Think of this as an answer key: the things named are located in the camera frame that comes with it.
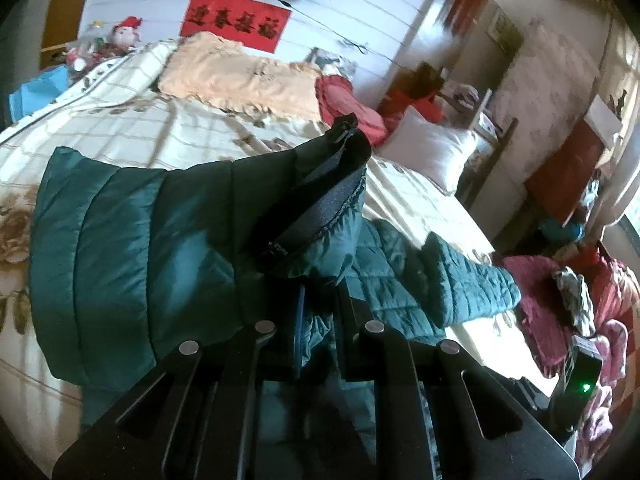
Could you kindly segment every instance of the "checkered bedsheet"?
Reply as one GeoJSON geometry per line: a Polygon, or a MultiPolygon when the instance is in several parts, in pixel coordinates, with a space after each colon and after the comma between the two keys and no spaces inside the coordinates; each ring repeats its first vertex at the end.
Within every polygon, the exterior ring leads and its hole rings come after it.
{"type": "MultiPolygon", "coordinates": [[[[49,107],[2,132],[0,205],[39,184],[57,146],[119,166],[174,170],[286,150],[325,131],[323,123],[241,116],[154,91],[176,46],[162,41],[110,60],[49,107]]],[[[487,262],[492,251],[454,197],[443,196],[420,174],[377,157],[367,166],[364,215],[388,220],[416,246],[433,230],[476,261],[487,262]]],[[[22,286],[24,269],[0,265],[0,295],[22,286]]],[[[11,320],[17,308],[12,298],[8,308],[11,320]]],[[[447,335],[499,372],[527,376],[548,393],[553,389],[554,381],[542,378],[534,364],[512,313],[449,328],[447,335]]],[[[0,413],[48,474],[78,436],[80,391],[52,377],[31,324],[21,335],[6,322],[0,333],[0,413]]]]}

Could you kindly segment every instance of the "pink clothing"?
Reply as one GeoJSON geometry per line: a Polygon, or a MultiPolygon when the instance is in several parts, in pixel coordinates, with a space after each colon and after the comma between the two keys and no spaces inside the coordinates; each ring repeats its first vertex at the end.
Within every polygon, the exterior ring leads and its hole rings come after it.
{"type": "Polygon", "coordinates": [[[584,410],[589,415],[578,426],[578,440],[575,445],[575,463],[580,468],[582,475],[591,469],[593,457],[613,430],[613,425],[609,420],[612,400],[611,386],[596,384],[591,400],[584,410]]]}
{"type": "Polygon", "coordinates": [[[554,377],[562,369],[572,335],[571,318],[552,278],[560,266],[545,256],[508,256],[502,266],[522,293],[518,321],[531,355],[545,377],[554,377]]]}
{"type": "Polygon", "coordinates": [[[583,474],[591,469],[593,458],[613,431],[609,410],[613,388],[618,380],[625,377],[627,339],[626,326],[614,319],[605,322],[599,334],[592,339],[602,356],[602,370],[578,425],[575,463],[583,474]]]}
{"type": "Polygon", "coordinates": [[[640,402],[640,284],[626,265],[618,262],[618,267],[614,278],[620,286],[622,303],[616,319],[626,326],[629,338],[626,345],[627,374],[614,389],[610,413],[614,437],[624,427],[634,406],[640,402]]]}
{"type": "Polygon", "coordinates": [[[618,380],[625,377],[627,339],[626,326],[615,319],[601,326],[600,335],[594,338],[602,356],[600,384],[603,386],[615,388],[618,380]]]}

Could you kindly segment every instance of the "red poster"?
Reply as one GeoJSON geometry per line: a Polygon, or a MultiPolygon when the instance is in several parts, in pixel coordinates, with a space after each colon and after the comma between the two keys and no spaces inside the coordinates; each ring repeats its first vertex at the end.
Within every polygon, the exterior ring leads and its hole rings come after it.
{"type": "Polygon", "coordinates": [[[191,0],[180,35],[208,30],[273,53],[290,14],[290,10],[254,0],[191,0]]]}

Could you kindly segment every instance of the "metal screw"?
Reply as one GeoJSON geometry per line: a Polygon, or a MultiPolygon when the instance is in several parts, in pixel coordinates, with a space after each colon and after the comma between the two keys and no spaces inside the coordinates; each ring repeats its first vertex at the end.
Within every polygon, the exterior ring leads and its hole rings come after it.
{"type": "Polygon", "coordinates": [[[364,324],[364,329],[372,334],[380,334],[385,331],[385,324],[372,319],[364,324]]]}
{"type": "Polygon", "coordinates": [[[182,355],[193,355],[198,351],[198,348],[200,346],[195,341],[185,341],[178,347],[182,355]]]}
{"type": "Polygon", "coordinates": [[[460,352],[460,345],[455,341],[445,339],[442,343],[440,343],[440,350],[442,350],[445,354],[455,355],[460,352]]]}
{"type": "Polygon", "coordinates": [[[276,325],[273,321],[269,321],[268,319],[263,319],[262,321],[258,321],[255,325],[255,331],[260,334],[268,334],[273,332],[276,329],[276,325]]]}

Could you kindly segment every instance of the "green puffer jacket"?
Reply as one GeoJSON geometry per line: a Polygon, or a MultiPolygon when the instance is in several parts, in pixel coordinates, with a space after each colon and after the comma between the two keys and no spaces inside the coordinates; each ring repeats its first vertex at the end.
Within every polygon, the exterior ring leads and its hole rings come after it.
{"type": "MultiPolygon", "coordinates": [[[[376,317],[429,342],[446,326],[513,308],[520,293],[503,269],[468,261],[435,234],[418,250],[388,222],[363,219],[369,155],[348,125],[286,152],[176,171],[118,168],[58,148],[34,212],[30,295],[50,370],[85,388],[84,421],[182,341],[211,344],[273,319],[269,275],[345,278],[376,317]],[[278,224],[291,190],[331,180],[331,160],[349,170],[341,174],[350,192],[329,194],[305,244],[257,258],[258,221],[270,211],[278,224]]],[[[307,358],[330,327],[326,314],[306,318],[307,358]]]]}

